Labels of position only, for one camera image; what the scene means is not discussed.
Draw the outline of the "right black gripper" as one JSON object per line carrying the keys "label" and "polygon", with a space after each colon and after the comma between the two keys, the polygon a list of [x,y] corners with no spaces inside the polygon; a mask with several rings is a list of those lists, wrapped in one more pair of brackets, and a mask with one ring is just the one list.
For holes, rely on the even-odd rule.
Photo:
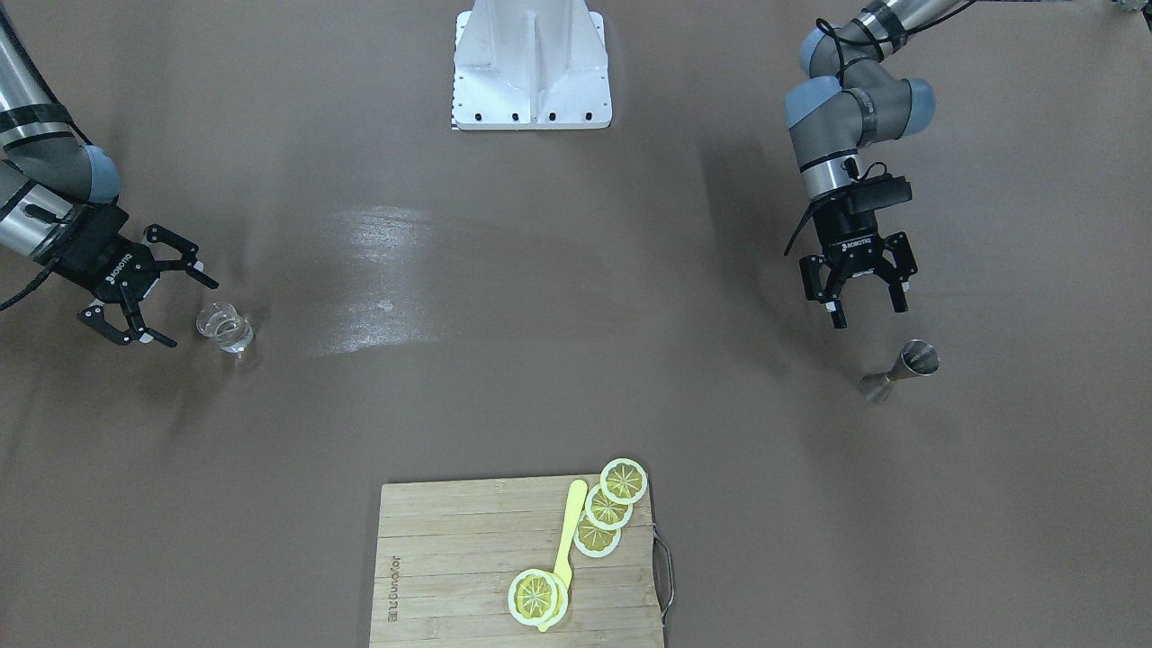
{"label": "right black gripper", "polygon": [[[69,238],[55,250],[54,274],[78,284],[98,300],[77,314],[77,321],[98,336],[121,347],[131,342],[157,342],[176,348],[179,344],[170,337],[147,327],[141,316],[141,306],[135,302],[143,301],[160,274],[167,271],[185,272],[209,291],[218,291],[220,284],[204,272],[199,248],[189,239],[157,224],[147,226],[145,244],[168,246],[179,254],[179,259],[157,261],[147,246],[121,238],[120,229],[127,220],[127,212],[119,206],[83,209]],[[122,291],[127,291],[135,302],[123,306]],[[109,312],[116,311],[122,315],[122,327],[108,321]]]}

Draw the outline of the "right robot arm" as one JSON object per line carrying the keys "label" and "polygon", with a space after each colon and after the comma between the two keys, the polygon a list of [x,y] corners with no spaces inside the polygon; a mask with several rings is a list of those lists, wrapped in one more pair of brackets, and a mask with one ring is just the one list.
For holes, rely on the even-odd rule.
{"label": "right robot arm", "polygon": [[8,13],[1,24],[1,242],[40,266],[3,309],[62,276],[91,293],[78,319],[99,336],[119,346],[174,347],[147,325],[141,303],[164,272],[184,272],[214,291],[198,246],[157,224],[139,241],[121,234],[129,217],[118,203],[116,165],[50,89]]}

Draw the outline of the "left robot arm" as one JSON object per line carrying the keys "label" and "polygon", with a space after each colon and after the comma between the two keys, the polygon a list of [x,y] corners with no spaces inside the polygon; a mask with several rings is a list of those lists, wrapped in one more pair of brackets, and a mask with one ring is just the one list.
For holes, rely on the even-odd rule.
{"label": "left robot arm", "polygon": [[823,250],[799,261],[805,296],[847,325],[841,293],[856,276],[887,284],[894,311],[908,311],[905,291],[918,265],[909,238],[879,232],[877,210],[905,203],[911,187],[873,174],[861,149],[924,131],[937,110],[932,86],[882,69],[914,33],[963,12],[958,1],[872,1],[844,25],[819,21],[802,42],[808,80],[786,95],[788,131],[810,203],[801,226],[814,225]]}

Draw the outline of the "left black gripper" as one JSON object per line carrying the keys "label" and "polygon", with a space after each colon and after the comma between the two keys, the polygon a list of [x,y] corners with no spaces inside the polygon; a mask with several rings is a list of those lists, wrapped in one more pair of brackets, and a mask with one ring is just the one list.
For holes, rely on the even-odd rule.
{"label": "left black gripper", "polygon": [[905,232],[880,238],[876,211],[855,199],[812,202],[812,221],[823,254],[799,259],[801,278],[808,300],[828,310],[832,327],[848,327],[840,297],[849,276],[879,276],[888,284],[893,311],[909,311],[905,292],[918,265]]}

